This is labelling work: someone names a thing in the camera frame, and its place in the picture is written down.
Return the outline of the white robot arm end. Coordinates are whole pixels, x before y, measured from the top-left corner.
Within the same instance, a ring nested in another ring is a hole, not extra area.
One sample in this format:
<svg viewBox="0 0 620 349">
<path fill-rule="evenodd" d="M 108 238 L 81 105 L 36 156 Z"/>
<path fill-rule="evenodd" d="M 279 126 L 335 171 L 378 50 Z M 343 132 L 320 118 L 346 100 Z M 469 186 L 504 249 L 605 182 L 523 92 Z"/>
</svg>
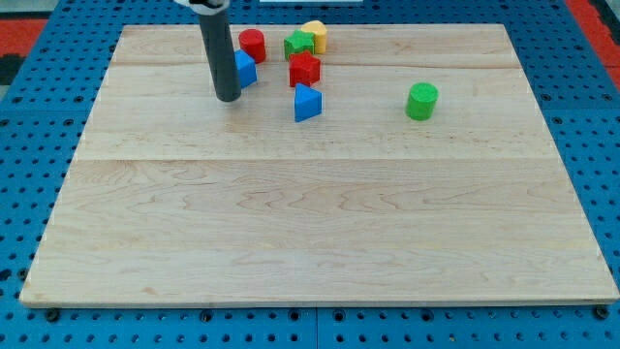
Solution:
<svg viewBox="0 0 620 349">
<path fill-rule="evenodd" d="M 174 2 L 202 16 L 212 16 L 213 14 L 222 12 L 226 10 L 231 3 L 230 0 L 174 0 Z"/>
</svg>

